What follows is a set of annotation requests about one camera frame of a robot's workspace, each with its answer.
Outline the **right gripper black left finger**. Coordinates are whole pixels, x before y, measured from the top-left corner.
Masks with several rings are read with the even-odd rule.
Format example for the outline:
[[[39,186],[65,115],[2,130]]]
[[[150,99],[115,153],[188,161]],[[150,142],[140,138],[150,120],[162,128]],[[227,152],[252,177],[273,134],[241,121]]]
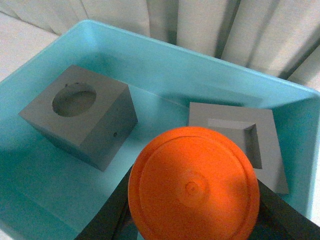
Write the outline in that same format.
[[[136,240],[138,230],[133,223],[128,201],[131,168],[111,196],[88,225],[76,236],[77,240]]]

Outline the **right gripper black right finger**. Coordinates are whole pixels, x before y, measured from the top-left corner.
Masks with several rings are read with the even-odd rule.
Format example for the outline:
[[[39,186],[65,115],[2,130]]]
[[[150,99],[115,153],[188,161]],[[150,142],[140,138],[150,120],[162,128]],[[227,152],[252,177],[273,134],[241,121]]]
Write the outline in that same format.
[[[261,181],[260,206],[250,240],[318,240],[320,227],[300,214]]]

